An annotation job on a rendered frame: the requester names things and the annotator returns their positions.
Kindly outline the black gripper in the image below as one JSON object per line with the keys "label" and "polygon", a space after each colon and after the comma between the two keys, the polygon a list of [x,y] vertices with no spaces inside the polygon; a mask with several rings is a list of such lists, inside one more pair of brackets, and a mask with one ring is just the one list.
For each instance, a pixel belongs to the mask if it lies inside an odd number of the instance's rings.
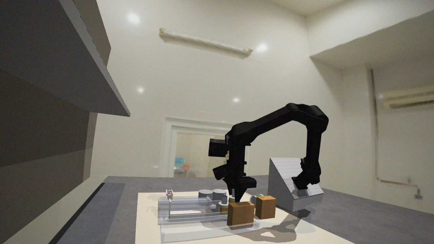
{"label": "black gripper", "polygon": [[244,165],[247,164],[244,160],[229,158],[228,161],[231,162],[234,170],[234,177],[226,176],[223,179],[227,184],[229,195],[232,195],[232,190],[234,189],[235,202],[240,201],[248,188],[256,187],[256,180],[252,177],[246,177],[246,173],[244,173]]}

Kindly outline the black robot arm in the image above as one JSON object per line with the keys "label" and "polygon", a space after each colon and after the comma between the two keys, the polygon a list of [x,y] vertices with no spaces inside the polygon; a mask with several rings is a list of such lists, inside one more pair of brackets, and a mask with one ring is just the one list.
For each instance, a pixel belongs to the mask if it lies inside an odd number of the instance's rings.
{"label": "black robot arm", "polygon": [[[327,129],[329,119],[316,105],[288,103],[286,106],[255,121],[235,124],[225,135],[225,140],[210,139],[208,156],[244,159],[245,146],[251,146],[257,136],[290,121],[298,121],[307,128],[307,154],[301,159],[302,172],[292,177],[298,190],[308,189],[308,184],[320,182],[321,168],[319,152],[321,134]],[[226,176],[234,177],[231,162],[213,169],[217,180]]]}

